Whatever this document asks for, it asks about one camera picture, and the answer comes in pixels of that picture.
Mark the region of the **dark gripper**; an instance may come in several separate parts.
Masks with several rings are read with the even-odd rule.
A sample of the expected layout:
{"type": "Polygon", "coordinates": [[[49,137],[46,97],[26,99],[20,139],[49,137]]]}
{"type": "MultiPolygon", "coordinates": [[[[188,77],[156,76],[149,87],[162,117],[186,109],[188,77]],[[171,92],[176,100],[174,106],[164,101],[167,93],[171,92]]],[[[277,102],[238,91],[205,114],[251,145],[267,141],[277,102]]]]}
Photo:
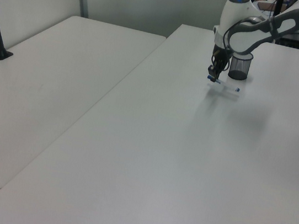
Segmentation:
{"type": "Polygon", "coordinates": [[[230,49],[225,49],[223,47],[218,47],[214,45],[212,51],[212,65],[208,67],[208,78],[213,79],[213,82],[219,78],[221,71],[224,71],[227,67],[229,60],[232,56],[232,52],[230,49]]]}

